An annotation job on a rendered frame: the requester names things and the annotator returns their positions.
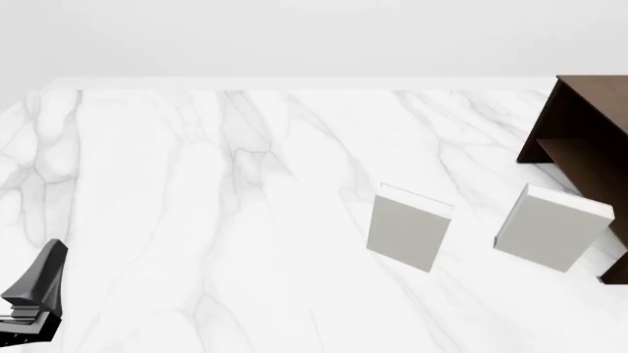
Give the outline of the dark brown wooden shelf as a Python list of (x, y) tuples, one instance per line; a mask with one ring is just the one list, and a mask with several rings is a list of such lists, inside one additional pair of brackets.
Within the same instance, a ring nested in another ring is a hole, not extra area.
[(600, 277), (628, 284), (628, 76), (558, 76), (516, 159), (553, 163), (586, 198), (611, 205), (627, 251)]

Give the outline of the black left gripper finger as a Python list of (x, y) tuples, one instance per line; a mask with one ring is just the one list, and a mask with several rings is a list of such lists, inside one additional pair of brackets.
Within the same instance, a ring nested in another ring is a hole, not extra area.
[(26, 272), (0, 295), (14, 306), (37, 306), (62, 317), (61, 283), (68, 247), (51, 239), (41, 249)]

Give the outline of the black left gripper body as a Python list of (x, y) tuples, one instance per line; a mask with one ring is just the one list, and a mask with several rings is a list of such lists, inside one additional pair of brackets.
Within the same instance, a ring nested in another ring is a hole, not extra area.
[(62, 320), (50, 311), (33, 307), (13, 308), (12, 316), (0, 316), (0, 346), (50, 342)]

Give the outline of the thick grey book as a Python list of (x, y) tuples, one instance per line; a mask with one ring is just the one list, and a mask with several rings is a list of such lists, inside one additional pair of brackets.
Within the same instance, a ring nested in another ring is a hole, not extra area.
[(494, 248), (566, 273), (614, 219), (611, 205), (528, 183)]

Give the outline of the thin grey book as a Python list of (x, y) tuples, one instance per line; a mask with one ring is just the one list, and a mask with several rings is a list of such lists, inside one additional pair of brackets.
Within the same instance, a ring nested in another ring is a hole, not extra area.
[(453, 211), (446, 202), (383, 183), (375, 194), (367, 249), (427, 273)]

